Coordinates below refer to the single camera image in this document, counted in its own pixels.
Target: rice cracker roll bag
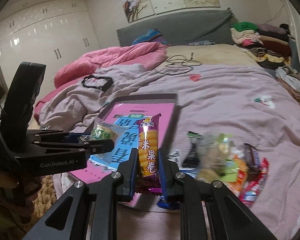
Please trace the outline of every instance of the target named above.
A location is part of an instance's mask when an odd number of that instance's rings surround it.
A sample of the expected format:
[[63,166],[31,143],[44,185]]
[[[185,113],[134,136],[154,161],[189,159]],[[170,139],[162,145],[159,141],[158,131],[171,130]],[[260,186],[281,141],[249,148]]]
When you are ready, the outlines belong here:
[[138,155],[140,174],[144,178],[155,180],[158,170],[158,135],[161,114],[138,120],[139,144]]

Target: blue cloth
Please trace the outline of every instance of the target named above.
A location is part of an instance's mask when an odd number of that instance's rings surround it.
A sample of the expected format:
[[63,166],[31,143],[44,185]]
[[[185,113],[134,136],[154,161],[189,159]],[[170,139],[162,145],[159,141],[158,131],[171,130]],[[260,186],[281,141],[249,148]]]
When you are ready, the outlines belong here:
[[158,30],[150,29],[145,35],[136,38],[132,45],[142,42],[161,42],[162,44],[168,45],[168,42],[162,37],[162,34]]

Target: red object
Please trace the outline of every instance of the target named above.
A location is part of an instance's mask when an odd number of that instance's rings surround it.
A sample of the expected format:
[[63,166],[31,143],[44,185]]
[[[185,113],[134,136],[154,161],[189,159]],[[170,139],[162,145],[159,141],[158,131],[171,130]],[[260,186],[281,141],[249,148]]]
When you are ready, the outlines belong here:
[[253,180],[249,182],[249,185],[240,194],[239,199],[248,208],[256,201],[258,195],[260,194],[263,186],[265,185],[266,179],[268,177],[269,163],[266,158],[262,159],[261,172]]
[[190,76],[190,79],[193,81],[193,82],[197,82],[200,80],[202,76],[200,74],[195,74],[195,75],[192,75]]

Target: woven basket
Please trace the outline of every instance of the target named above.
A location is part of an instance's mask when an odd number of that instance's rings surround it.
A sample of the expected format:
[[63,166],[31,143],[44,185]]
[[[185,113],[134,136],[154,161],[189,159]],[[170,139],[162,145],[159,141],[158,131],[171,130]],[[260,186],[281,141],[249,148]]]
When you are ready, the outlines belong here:
[[277,78],[277,80],[289,92],[289,94],[298,102],[298,104],[300,105],[300,92],[294,90],[290,85],[288,85],[282,79]]

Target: plastic bag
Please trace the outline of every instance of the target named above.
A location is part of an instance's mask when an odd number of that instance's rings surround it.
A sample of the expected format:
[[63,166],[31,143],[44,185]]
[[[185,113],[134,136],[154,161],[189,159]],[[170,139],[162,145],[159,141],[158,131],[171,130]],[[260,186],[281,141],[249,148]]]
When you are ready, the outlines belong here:
[[229,137],[220,133],[219,135],[206,134],[198,139],[197,155],[200,159],[200,168],[207,175],[207,182],[212,178],[224,176],[227,170],[227,162],[230,156]]
[[[117,143],[120,136],[127,130],[126,127],[118,126],[116,124],[107,123],[96,117],[92,132],[90,134],[90,141],[111,139],[114,144]],[[111,163],[113,152],[96,154],[107,163]]]

